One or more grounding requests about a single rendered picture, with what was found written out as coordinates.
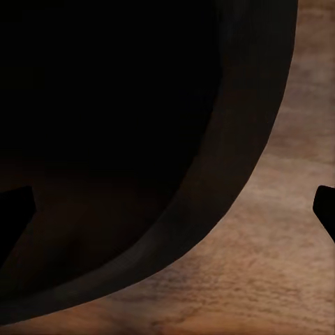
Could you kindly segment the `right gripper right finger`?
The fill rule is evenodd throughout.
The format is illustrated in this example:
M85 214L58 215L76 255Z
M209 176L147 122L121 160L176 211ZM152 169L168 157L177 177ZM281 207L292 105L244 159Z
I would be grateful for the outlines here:
M335 242L335 188L319 186L313 211Z

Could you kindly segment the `cauldron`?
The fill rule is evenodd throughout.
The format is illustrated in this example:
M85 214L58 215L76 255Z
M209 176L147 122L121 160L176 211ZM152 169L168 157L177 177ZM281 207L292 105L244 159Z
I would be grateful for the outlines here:
M297 0L0 0L0 193L36 211L0 267L0 325L184 257L274 127Z

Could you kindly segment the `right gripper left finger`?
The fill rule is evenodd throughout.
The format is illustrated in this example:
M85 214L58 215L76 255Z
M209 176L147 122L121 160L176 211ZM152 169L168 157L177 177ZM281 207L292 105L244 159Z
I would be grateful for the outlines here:
M36 211L30 186L0 193L0 267Z

